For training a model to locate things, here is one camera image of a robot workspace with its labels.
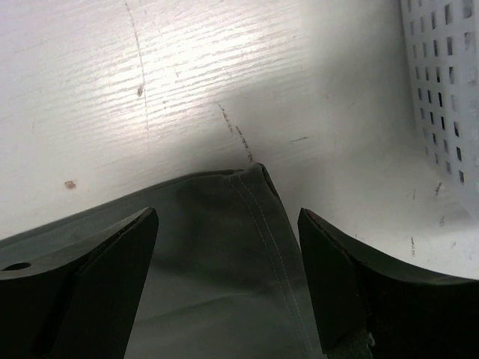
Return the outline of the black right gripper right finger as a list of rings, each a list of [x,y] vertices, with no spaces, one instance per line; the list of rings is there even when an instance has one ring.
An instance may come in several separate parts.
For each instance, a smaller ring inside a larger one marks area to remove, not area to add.
[[[476,358],[478,282],[385,254],[303,209],[302,260],[330,358]]]

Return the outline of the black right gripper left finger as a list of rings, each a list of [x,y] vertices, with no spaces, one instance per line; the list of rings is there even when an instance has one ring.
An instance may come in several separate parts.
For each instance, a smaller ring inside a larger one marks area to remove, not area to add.
[[[143,209],[31,259],[1,265],[2,358],[123,358],[159,226]]]

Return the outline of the dark grey t-shirt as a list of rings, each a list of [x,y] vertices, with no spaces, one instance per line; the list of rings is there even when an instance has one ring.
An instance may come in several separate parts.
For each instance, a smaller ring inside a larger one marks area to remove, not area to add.
[[[58,250],[144,209],[159,229],[128,358],[321,358],[301,251],[261,164],[173,179],[1,241]]]

